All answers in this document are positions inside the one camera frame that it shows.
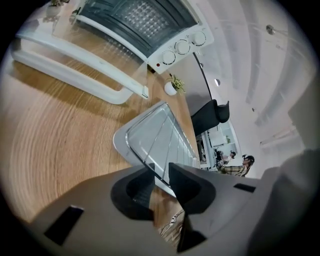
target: white oven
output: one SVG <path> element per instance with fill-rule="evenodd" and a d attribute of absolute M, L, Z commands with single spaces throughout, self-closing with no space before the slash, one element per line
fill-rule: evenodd
<path fill-rule="evenodd" d="M 75 9 L 75 19 L 70 21 L 70 15 L 50 16 L 54 22 L 49 30 L 44 18 L 27 22 L 15 35 L 12 57 L 112 104 L 124 103 L 133 93 L 148 99 L 147 64 L 161 74 L 214 41 L 204 16 L 191 0 L 78 0 L 77 6 L 71 8 Z M 108 37 L 107 40 L 112 39 L 119 48 L 136 55 L 142 65 L 129 76 L 114 63 L 54 33 L 56 27 L 70 33 L 75 23 L 96 30 L 102 37 Z M 120 83 L 123 88 L 114 90 L 67 65 L 28 51 L 22 40 L 71 57 Z"/>
<path fill-rule="evenodd" d="M 159 74 L 214 42 L 192 0 L 89 0 L 76 18 L 113 37 Z"/>

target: white pot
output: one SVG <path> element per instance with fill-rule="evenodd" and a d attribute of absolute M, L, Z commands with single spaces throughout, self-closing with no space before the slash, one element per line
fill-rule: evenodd
<path fill-rule="evenodd" d="M 177 93 L 176 89 L 172 86 L 171 82 L 167 82 L 165 84 L 164 91 L 166 92 L 166 94 L 170 96 L 175 95 Z"/>
<path fill-rule="evenodd" d="M 48 6 L 46 9 L 46 16 L 57 16 L 61 11 L 61 6 Z"/>

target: black slot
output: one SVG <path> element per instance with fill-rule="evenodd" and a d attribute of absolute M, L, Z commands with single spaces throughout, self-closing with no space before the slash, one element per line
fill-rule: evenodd
<path fill-rule="evenodd" d="M 154 74 L 156 71 L 149 65 L 146 66 L 146 68 L 152 73 Z"/>
<path fill-rule="evenodd" d="M 245 184 L 241 184 L 241 183 L 235 184 L 233 187 L 236 189 L 239 189 L 239 190 L 244 190 L 244 191 L 250 192 L 250 193 L 253 193 L 256 189 L 255 186 L 249 186 L 249 185 L 245 185 Z"/>
<path fill-rule="evenodd" d="M 56 244 L 62 246 L 83 212 L 84 210 L 81 208 L 69 206 L 47 229 L 44 235 Z"/>

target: plaid shirt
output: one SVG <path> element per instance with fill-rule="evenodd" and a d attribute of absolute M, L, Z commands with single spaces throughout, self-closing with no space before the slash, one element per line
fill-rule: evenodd
<path fill-rule="evenodd" d="M 241 176 L 245 177 L 246 174 L 249 172 L 250 167 L 246 168 L 244 165 L 240 166 L 221 166 L 218 168 L 218 172 L 221 174 L 229 174 L 234 176 Z"/>

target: oven control knob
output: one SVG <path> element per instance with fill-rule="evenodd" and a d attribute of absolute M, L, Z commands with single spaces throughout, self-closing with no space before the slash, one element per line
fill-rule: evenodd
<path fill-rule="evenodd" d="M 162 53 L 163 64 L 170 65 L 174 63 L 175 60 L 176 60 L 176 55 L 172 51 L 166 50 Z"/>
<path fill-rule="evenodd" d="M 190 45 L 187 40 L 179 40 L 175 43 L 174 48 L 178 52 L 178 54 L 186 54 L 190 50 Z"/>
<path fill-rule="evenodd" d="M 201 32 L 201 31 L 197 31 L 192 35 L 192 43 L 196 46 L 202 46 L 205 42 L 206 42 L 206 35 Z"/>

